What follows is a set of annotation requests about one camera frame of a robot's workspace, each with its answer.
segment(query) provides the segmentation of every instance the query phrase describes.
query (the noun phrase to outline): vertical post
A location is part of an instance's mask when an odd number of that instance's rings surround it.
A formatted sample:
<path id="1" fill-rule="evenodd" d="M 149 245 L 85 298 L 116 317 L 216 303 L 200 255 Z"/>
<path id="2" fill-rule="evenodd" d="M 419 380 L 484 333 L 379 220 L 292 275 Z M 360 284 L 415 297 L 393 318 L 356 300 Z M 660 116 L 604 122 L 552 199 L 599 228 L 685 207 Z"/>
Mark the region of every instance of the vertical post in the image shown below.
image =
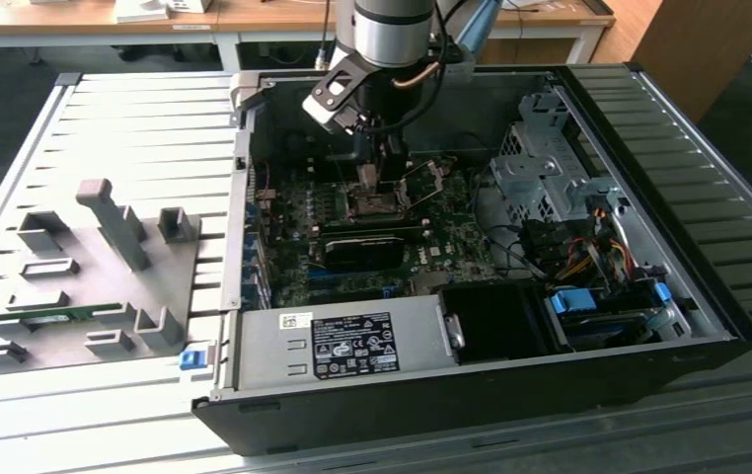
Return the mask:
<path id="1" fill-rule="evenodd" d="M 133 272 L 151 265 L 133 227 L 124 220 L 124 213 L 112 200 L 112 183 L 109 180 L 85 180 L 76 192 L 76 201 L 91 208 L 97 216 L 104 234 L 117 248 L 127 265 Z"/>

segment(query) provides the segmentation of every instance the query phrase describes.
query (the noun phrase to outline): yellow wire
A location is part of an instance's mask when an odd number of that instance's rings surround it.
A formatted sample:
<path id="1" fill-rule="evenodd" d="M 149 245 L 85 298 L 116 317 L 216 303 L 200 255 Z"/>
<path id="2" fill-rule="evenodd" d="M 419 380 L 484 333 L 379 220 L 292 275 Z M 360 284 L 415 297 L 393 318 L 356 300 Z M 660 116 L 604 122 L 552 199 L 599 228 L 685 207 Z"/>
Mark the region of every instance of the yellow wire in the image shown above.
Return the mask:
<path id="1" fill-rule="evenodd" d="M 621 256 L 624 257 L 624 264 L 627 264 L 627 250 L 624 250 L 624 247 L 617 244 L 612 244 L 612 248 L 621 253 Z"/>
<path id="2" fill-rule="evenodd" d="M 589 265 L 591 265 L 591 258 L 583 260 L 579 264 L 576 264 L 575 267 L 563 274 L 563 276 L 557 276 L 557 279 L 565 279 L 572 275 L 579 274 L 583 270 L 587 269 Z"/>

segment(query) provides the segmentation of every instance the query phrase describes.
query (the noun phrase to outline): blue tab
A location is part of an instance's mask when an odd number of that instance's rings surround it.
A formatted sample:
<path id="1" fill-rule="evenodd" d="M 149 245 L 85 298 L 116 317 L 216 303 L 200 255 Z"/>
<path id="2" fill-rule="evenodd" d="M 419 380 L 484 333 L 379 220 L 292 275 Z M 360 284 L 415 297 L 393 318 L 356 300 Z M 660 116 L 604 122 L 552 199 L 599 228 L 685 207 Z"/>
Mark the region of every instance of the blue tab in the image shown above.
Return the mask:
<path id="1" fill-rule="evenodd" d="M 551 304 L 555 305 L 555 311 L 557 311 L 557 314 L 565 313 L 567 311 L 565 300 L 563 299 L 563 295 L 560 293 L 555 294 L 551 297 Z"/>
<path id="2" fill-rule="evenodd" d="M 664 283 L 656 283 L 656 294 L 663 301 L 671 301 L 671 299 L 675 297 L 671 294 L 671 289 Z"/>
<path id="3" fill-rule="evenodd" d="M 597 303 L 587 288 L 561 289 L 551 298 L 557 314 L 597 309 Z"/>
<path id="4" fill-rule="evenodd" d="M 181 370 L 205 368 L 207 366 L 205 351 L 185 351 L 179 356 L 179 368 Z"/>

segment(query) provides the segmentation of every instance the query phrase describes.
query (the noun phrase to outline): sticker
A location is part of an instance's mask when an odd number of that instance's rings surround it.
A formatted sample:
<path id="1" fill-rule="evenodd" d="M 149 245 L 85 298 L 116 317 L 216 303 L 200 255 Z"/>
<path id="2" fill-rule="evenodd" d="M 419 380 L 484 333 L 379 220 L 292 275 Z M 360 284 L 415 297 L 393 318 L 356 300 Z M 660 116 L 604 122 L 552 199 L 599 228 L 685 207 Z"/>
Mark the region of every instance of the sticker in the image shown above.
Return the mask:
<path id="1" fill-rule="evenodd" d="M 211 25 L 173 25 L 173 29 L 177 31 L 203 31 L 203 30 L 211 30 L 212 26 Z"/>
<path id="2" fill-rule="evenodd" d="M 279 329 L 303 329 L 311 327 L 313 313 L 279 314 Z"/>
<path id="3" fill-rule="evenodd" d="M 399 370 L 389 313 L 315 319 L 311 337 L 320 380 Z"/>

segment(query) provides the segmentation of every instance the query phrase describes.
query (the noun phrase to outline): white box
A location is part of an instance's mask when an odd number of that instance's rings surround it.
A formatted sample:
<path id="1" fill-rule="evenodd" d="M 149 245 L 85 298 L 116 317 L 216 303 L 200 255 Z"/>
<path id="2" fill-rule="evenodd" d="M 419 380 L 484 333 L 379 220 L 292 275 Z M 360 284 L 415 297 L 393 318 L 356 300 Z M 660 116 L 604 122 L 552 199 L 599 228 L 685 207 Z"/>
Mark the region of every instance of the white box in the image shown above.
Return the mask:
<path id="1" fill-rule="evenodd" d="M 164 0 L 115 0 L 116 23 L 149 22 L 168 18 Z"/>
<path id="2" fill-rule="evenodd" d="M 167 6 L 173 12 L 205 13 L 212 0 L 167 0 Z"/>

